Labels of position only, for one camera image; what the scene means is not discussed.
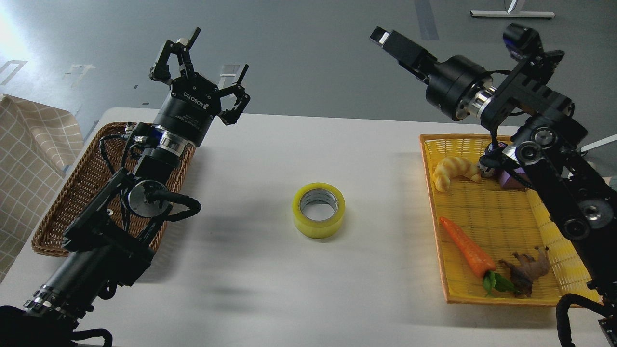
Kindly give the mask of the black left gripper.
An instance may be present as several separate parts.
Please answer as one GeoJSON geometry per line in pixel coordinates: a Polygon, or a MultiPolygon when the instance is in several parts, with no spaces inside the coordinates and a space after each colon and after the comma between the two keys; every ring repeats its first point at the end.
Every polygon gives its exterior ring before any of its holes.
{"type": "Polygon", "coordinates": [[[223,68],[226,72],[234,72],[222,74],[223,83],[218,90],[220,99],[211,95],[216,92],[216,85],[196,73],[190,56],[190,50],[200,32],[201,28],[196,27],[191,38],[167,40],[148,73],[152,81],[171,86],[154,125],[184,138],[194,147],[201,146],[215,116],[219,116],[225,125],[236,124],[251,100],[242,85],[249,70],[248,64],[238,65],[237,69],[231,65],[223,68]],[[179,77],[175,79],[168,64],[172,55],[176,56],[179,67],[179,77]],[[225,78],[233,79],[229,86],[224,86],[225,78]],[[220,100],[227,96],[234,97],[234,105],[222,110],[220,100]]]}

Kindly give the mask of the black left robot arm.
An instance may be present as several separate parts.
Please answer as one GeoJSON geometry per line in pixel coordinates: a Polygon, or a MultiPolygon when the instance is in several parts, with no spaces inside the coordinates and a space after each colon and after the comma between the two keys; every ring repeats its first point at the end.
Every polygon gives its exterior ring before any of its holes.
{"type": "Polygon", "coordinates": [[[198,38],[166,41],[150,69],[153,81],[169,92],[152,123],[129,123],[124,133],[99,140],[110,179],[63,232],[68,257],[19,309],[1,307],[3,347],[78,347],[101,338],[113,345],[106,329],[79,331],[79,320],[96,298],[113,298],[119,286],[131,286],[150,267],[150,246],[163,224],[196,215],[200,203],[172,191],[168,184],[190,149],[200,147],[216,117],[237,123],[250,101],[242,86],[242,65],[226,88],[194,70],[190,51],[198,38]]]}

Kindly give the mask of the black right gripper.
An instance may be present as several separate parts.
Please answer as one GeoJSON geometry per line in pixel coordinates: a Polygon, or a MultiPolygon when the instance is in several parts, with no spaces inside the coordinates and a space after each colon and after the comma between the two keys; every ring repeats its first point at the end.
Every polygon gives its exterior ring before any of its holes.
{"type": "Polygon", "coordinates": [[[386,51],[399,66],[428,85],[426,101],[453,121],[469,116],[472,97],[493,84],[492,73],[467,57],[455,55],[439,62],[416,42],[393,30],[375,27],[370,40],[386,51]]]}

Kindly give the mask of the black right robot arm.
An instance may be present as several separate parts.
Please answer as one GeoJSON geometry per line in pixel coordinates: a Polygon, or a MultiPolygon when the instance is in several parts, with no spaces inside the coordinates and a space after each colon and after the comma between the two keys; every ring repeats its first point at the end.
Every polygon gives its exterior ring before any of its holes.
{"type": "Polygon", "coordinates": [[[370,39],[426,86],[426,100],[453,121],[474,116],[489,130],[494,147],[481,158],[503,168],[535,190],[551,221],[590,275],[588,288],[601,302],[566,294],[557,303],[558,340],[572,347],[568,310],[579,305],[602,316],[599,326],[616,345],[616,191],[586,162],[578,145],[588,134],[573,118],[575,105],[548,87],[564,57],[546,51],[539,33],[512,23],[503,42],[516,61],[505,79],[492,86],[492,72],[456,55],[439,62],[425,48],[397,31],[376,27],[370,39]]]}

